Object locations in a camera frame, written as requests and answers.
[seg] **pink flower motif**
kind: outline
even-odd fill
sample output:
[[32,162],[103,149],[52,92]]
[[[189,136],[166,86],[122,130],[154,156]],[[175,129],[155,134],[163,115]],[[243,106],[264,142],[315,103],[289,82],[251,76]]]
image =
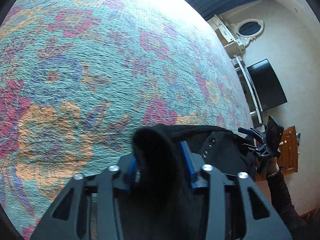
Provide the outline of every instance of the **pink flower motif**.
[[207,58],[208,58],[208,62],[210,63],[210,65],[211,65],[212,67],[218,66],[217,56],[216,56],[216,55],[213,55],[212,52],[210,52],[210,53],[207,54]]
[[201,76],[199,71],[196,72],[196,83],[206,99],[209,99],[210,93],[206,85],[206,79]]
[[169,36],[171,38],[176,38],[178,36],[177,32],[175,31],[175,29],[173,28],[173,26],[171,24],[162,23],[162,25],[163,25],[164,31],[167,34],[169,34]]
[[201,49],[199,48],[199,46],[196,44],[196,43],[190,43],[190,49],[194,52],[194,54],[196,54],[194,57],[197,58],[197,59],[203,59],[203,56],[202,56],[202,51]]
[[169,50],[159,35],[144,30],[140,34],[140,46],[145,51],[153,51],[159,59],[165,59],[165,53]]
[[217,115],[215,125],[216,125],[216,126],[223,127],[223,128],[226,128],[226,126],[227,126],[226,120],[223,118],[223,116],[222,116],[221,113],[219,113],[219,114]]
[[118,9],[122,11],[124,8],[124,3],[120,0],[105,0],[104,3],[109,9]]
[[133,38],[127,32],[124,32],[124,31],[118,32],[113,29],[109,29],[109,30],[110,30],[110,33],[108,37],[116,45],[118,49],[118,53],[125,54],[125,49],[130,47],[129,42],[133,42]]
[[167,109],[168,102],[164,99],[156,98],[151,105],[147,107],[146,113],[142,119],[143,125],[155,125],[163,123],[173,125],[177,121],[177,114]]
[[101,20],[92,17],[91,10],[66,9],[58,12],[56,22],[48,25],[48,31],[64,30],[64,37],[74,37],[98,25]]
[[152,60],[148,60],[146,55],[137,56],[133,51],[129,51],[129,55],[124,57],[125,63],[123,64],[126,68],[132,68],[131,75],[136,77],[138,74],[147,76],[149,71],[148,67],[153,63]]
[[7,16],[5,17],[5,19],[3,20],[1,26],[4,26],[7,21],[15,14],[17,14],[19,11],[21,11],[20,7],[18,6],[12,6],[12,8],[10,9],[10,11],[8,12]]
[[0,159],[18,149],[18,121],[30,107],[30,99],[19,95],[22,87],[22,80],[10,80],[0,89]]
[[22,227],[22,237],[25,240],[30,240],[30,237],[31,237],[33,231],[36,229],[36,225],[35,226],[29,225],[27,228]]

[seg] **wristwatch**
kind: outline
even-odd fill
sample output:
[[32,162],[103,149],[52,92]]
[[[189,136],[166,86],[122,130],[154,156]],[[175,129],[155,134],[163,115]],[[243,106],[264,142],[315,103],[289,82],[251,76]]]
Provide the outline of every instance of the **wristwatch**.
[[277,173],[278,173],[278,171],[277,171],[277,172],[275,172],[275,173],[271,173],[271,174],[267,175],[267,178],[274,177]]

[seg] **orange flower motif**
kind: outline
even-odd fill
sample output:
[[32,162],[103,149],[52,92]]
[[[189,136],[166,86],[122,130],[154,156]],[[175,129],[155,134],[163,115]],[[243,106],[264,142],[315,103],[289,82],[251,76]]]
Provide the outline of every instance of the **orange flower motif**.
[[17,13],[11,15],[6,22],[1,25],[0,40],[8,37],[12,32],[33,23],[38,19],[34,12],[39,10],[39,7],[35,7],[33,9],[19,10]]
[[50,32],[63,30],[64,37],[75,37],[80,35],[101,22],[100,19],[92,16],[91,10],[77,9],[60,11],[54,20],[55,23],[50,23],[47,30]]
[[92,157],[93,141],[82,132],[79,120],[80,107],[73,102],[62,102],[59,112],[32,104],[19,120],[17,176],[34,179],[50,200]]

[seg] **black cloth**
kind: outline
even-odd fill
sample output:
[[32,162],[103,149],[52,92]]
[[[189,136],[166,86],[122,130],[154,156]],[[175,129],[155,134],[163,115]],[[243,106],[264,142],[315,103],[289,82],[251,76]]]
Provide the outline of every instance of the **black cloth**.
[[244,171],[255,179],[254,157],[242,149],[248,141],[230,130],[161,124],[143,127],[132,141],[141,174],[138,188],[118,200],[124,239],[203,239],[203,214],[208,207],[204,196],[194,195],[186,182],[179,145],[183,140],[193,153],[207,152],[205,162],[222,172],[236,175]]

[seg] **cable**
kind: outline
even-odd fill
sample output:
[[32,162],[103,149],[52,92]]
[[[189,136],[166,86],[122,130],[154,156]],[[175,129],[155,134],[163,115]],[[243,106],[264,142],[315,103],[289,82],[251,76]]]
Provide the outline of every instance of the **cable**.
[[[250,104],[250,105],[253,105],[255,108],[257,108],[254,104],[251,104],[251,103],[249,103],[249,104]],[[257,110],[260,111],[259,108],[257,108]],[[261,115],[262,115],[263,117],[266,117],[266,115],[263,115],[262,112],[260,112],[260,113],[261,113]]]

